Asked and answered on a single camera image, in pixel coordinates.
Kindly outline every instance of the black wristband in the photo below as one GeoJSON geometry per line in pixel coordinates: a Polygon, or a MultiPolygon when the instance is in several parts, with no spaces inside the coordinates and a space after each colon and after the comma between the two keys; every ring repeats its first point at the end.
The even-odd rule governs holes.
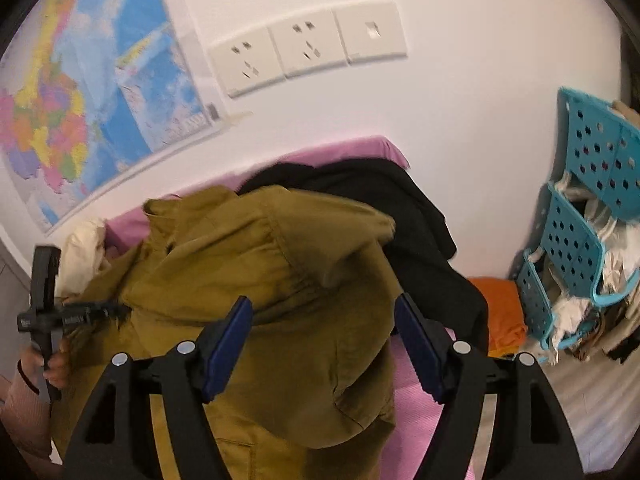
{"type": "Polygon", "coordinates": [[[18,361],[18,372],[20,372],[20,377],[22,377],[22,380],[24,381],[24,383],[28,387],[30,387],[30,389],[33,391],[33,393],[35,393],[36,395],[39,395],[40,394],[40,390],[37,389],[35,386],[33,386],[33,384],[31,384],[31,381],[27,379],[27,376],[22,371],[22,362],[21,361],[18,361]]]}

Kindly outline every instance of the human hand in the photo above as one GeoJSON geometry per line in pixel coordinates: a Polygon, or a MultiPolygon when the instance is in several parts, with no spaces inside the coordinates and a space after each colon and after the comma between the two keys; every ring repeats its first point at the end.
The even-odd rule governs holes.
{"type": "MultiPolygon", "coordinates": [[[[44,372],[44,378],[59,390],[65,388],[68,383],[69,350],[69,341],[63,337],[60,340],[60,348],[49,359],[49,370],[44,372]]],[[[25,348],[20,354],[20,365],[22,373],[31,384],[38,384],[38,370],[44,365],[42,354],[32,346],[25,348]]]]}

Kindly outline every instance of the orange cloth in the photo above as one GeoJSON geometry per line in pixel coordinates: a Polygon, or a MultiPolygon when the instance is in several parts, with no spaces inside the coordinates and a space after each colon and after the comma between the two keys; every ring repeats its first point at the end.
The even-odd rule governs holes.
{"type": "Polygon", "coordinates": [[[515,282],[471,278],[489,306],[489,356],[513,354],[527,338],[522,305],[515,282]]]}

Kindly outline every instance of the teal plastic basket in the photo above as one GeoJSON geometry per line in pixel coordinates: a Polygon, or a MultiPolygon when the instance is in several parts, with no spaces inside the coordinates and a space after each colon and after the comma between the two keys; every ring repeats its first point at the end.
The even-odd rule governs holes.
{"type": "Polygon", "coordinates": [[[610,103],[562,88],[568,113],[566,169],[604,202],[615,218],[640,217],[640,130],[610,103]]]}
{"type": "MultiPolygon", "coordinates": [[[[575,207],[556,191],[554,185],[549,183],[548,187],[551,202],[540,247],[548,254],[569,293],[579,298],[590,298],[597,309],[623,300],[638,283],[640,272],[636,270],[633,273],[623,292],[599,294],[597,288],[604,266],[604,244],[575,207]]],[[[528,250],[524,253],[524,265],[516,283],[529,333],[546,344],[553,329],[554,318],[540,277],[529,261],[530,254],[528,250]]],[[[583,326],[580,332],[588,328],[583,326]]],[[[563,341],[563,346],[572,344],[579,337],[580,333],[566,343],[563,341]]]]}

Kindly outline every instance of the olive green jacket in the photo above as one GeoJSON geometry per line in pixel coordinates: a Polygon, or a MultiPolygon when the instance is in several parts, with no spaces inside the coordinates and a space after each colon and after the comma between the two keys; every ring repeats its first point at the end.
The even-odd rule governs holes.
{"type": "MultiPolygon", "coordinates": [[[[206,406],[234,480],[373,479],[394,427],[387,339],[400,287],[381,245],[394,222],[357,202],[267,187],[151,200],[148,239],[98,275],[82,300],[118,297],[125,322],[76,335],[71,385],[52,413],[64,452],[104,365],[197,338],[240,295],[254,326],[223,394],[206,406]]],[[[152,399],[166,480],[178,480],[152,399]]]]}

